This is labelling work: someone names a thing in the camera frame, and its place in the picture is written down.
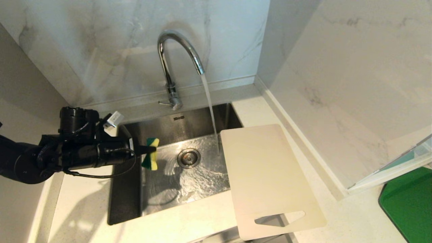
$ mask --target sponge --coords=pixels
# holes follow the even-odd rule
[[[155,137],[147,138],[147,146],[157,147],[159,145],[159,139]],[[146,154],[144,161],[141,164],[142,167],[150,170],[157,170],[158,164],[156,163],[156,151]]]

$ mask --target drain strainer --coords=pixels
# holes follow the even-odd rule
[[[177,156],[177,163],[185,169],[194,168],[200,163],[201,155],[193,148],[182,150]]]

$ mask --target robotic arm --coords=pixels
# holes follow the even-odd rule
[[[95,110],[63,107],[57,135],[42,135],[38,145],[16,143],[0,135],[0,175],[27,184],[45,181],[55,172],[73,176],[111,178],[130,171],[137,158],[155,147],[133,144],[133,138],[111,137],[104,131],[113,116]],[[134,159],[131,167],[108,176],[80,174],[74,169],[97,168]]]

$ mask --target marble backsplash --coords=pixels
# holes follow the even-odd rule
[[[188,37],[216,82],[255,75],[269,0],[6,0],[0,23],[73,106],[164,90],[156,43],[164,29]],[[170,41],[178,87],[200,84]]]
[[[258,76],[350,187],[432,133],[432,3],[312,3],[271,2]]]

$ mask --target chrome faucet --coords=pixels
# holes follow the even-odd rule
[[[177,41],[186,49],[187,53],[192,58],[192,61],[195,65],[198,75],[204,74],[204,67],[201,63],[197,51],[192,46],[192,44],[186,39],[186,37],[184,37],[182,34],[174,30],[165,30],[160,34],[158,39],[158,52],[159,52],[159,57],[161,59],[163,72],[165,74],[166,90],[168,92],[168,102],[159,101],[159,104],[170,105],[172,106],[173,110],[178,110],[183,106],[183,104],[175,89],[175,82],[171,79],[171,73],[165,58],[164,43],[168,39],[173,39]]]

